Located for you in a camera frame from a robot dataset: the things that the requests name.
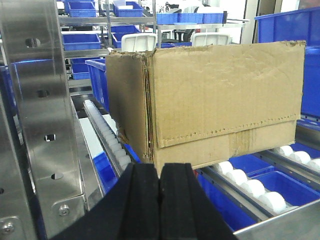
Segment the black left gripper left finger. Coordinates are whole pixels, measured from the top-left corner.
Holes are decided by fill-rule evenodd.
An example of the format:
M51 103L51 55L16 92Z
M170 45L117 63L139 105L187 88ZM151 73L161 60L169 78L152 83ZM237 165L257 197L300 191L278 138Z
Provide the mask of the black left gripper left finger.
M55 240L157 240L159 179L149 163L130 163L117 183Z

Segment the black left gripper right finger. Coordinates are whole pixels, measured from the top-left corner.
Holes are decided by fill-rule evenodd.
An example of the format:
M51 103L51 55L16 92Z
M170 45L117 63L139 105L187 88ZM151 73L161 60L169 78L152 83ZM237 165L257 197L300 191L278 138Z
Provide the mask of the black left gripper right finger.
M236 240L189 163L166 163L160 175L161 240Z

